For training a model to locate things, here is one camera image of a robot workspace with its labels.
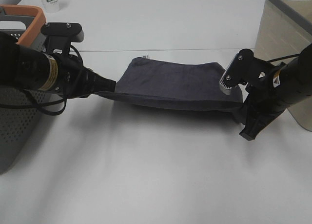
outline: perforated basket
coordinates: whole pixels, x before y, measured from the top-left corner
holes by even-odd
[[[25,30],[0,29],[19,41],[17,44],[41,51],[45,37],[40,33],[46,22],[43,11],[33,6],[0,5],[0,21],[20,21]],[[42,103],[50,98],[43,92],[32,91],[37,102]],[[21,92],[0,86],[0,102],[13,105],[31,104]],[[7,171],[25,145],[32,130],[40,118],[35,109],[0,108],[0,174]]]

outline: white tabletop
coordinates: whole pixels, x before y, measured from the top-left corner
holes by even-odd
[[[59,0],[48,21],[78,22],[85,51],[254,48],[264,0]],[[40,0],[20,4],[43,7]]]
[[[225,67],[230,48],[81,55],[118,80],[137,56]],[[311,132],[288,111],[253,142],[241,129],[226,113],[70,100],[62,115],[43,116],[0,176],[0,223],[310,224]]]

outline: gray fabric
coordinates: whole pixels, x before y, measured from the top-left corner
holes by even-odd
[[[242,103],[240,88],[229,96],[219,89],[224,69],[218,63],[185,65],[135,58],[103,97],[137,105],[176,110],[235,111]]]

